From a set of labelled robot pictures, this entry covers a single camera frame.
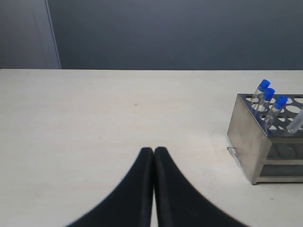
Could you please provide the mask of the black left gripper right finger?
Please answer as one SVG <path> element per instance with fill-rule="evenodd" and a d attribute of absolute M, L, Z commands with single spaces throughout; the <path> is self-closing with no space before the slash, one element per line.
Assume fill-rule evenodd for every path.
<path fill-rule="evenodd" d="M 179 170 L 168 150 L 154 151 L 155 200 L 160 227 L 244 227 L 213 205 Z"/>

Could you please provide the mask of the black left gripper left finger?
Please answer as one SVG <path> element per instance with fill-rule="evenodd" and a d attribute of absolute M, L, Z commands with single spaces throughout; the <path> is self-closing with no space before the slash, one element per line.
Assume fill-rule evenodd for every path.
<path fill-rule="evenodd" d="M 119 185 L 70 227 L 149 227 L 153 201 L 154 153 L 142 148 Z"/>

